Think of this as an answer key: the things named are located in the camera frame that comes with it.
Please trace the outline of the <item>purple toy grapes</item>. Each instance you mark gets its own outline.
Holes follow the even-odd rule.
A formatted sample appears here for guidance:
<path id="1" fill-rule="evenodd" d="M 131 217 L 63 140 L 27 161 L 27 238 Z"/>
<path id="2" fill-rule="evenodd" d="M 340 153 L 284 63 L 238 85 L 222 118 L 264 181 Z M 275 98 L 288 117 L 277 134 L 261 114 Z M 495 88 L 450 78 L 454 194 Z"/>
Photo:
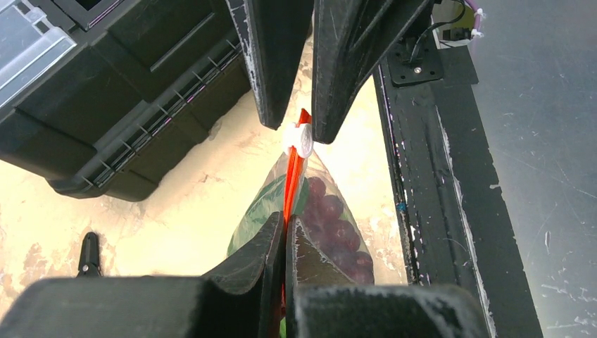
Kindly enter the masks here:
<path id="1" fill-rule="evenodd" d="M 315 248 L 358 284 L 374 284 L 374 263 L 356 221 L 333 182 L 307 177 L 306 233 Z"/>

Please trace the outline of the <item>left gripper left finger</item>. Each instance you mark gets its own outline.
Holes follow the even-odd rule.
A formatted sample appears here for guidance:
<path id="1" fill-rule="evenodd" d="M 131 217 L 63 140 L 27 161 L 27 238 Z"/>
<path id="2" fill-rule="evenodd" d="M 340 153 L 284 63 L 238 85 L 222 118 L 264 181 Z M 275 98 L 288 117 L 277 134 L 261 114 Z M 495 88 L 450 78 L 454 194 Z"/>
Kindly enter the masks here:
<path id="1" fill-rule="evenodd" d="M 202 276 L 71 277 L 30 285 L 2 337 L 277 337 L 284 218 Z"/>

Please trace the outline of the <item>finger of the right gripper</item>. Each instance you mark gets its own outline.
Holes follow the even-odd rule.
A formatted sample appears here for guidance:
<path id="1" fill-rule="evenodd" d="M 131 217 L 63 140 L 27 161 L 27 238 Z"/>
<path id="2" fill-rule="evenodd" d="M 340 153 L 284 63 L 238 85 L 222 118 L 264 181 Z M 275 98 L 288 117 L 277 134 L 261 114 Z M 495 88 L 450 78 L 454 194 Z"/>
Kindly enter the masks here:
<path id="1" fill-rule="evenodd" d="M 313 139 L 331 144 L 374 67 L 431 1 L 316 1 L 314 10 Z"/>
<path id="2" fill-rule="evenodd" d="M 311 25 L 313 1 L 229 0 L 260 123 L 282 124 Z"/>

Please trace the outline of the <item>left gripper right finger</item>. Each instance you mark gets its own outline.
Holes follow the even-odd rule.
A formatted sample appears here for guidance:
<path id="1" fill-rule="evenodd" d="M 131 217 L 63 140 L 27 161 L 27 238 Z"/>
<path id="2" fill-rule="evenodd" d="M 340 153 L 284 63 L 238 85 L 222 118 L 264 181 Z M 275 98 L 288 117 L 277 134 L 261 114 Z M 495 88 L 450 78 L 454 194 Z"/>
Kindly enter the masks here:
<path id="1" fill-rule="evenodd" d="M 288 337 L 488 337 L 483 310 L 455 285 L 356 284 L 288 223 Z"/>

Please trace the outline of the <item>clear zip top bag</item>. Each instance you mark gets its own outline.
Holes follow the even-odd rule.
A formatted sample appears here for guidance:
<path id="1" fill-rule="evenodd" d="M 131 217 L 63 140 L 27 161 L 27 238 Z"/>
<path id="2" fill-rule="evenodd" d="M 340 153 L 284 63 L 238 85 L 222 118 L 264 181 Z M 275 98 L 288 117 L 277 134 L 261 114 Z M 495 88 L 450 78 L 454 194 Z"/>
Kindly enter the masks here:
<path id="1" fill-rule="evenodd" d="M 208 275 L 216 306 L 200 319 L 215 337 L 376 337 L 372 257 L 326 167 L 302 111 Z"/>

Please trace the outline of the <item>green toy cabbage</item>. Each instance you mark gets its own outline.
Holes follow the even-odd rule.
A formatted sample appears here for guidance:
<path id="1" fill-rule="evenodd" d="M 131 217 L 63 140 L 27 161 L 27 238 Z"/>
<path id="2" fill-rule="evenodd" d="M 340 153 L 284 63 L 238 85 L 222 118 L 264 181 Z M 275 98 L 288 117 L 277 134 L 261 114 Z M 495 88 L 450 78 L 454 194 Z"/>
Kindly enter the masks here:
<path id="1" fill-rule="evenodd" d="M 261 187 L 235 229 L 227 247 L 226 257 L 230 257 L 250 241 L 258 233 L 260 228 L 262 228 L 272 213 L 281 213 L 283 211 L 285 183 L 286 175 L 283 174 L 266 182 Z M 299 187 L 300 189 L 294 198 L 295 205 L 293 214 L 301 219 L 303 227 L 306 228 L 307 220 L 304 212 L 307 209 L 309 197 L 307 177 L 302 178 Z"/>

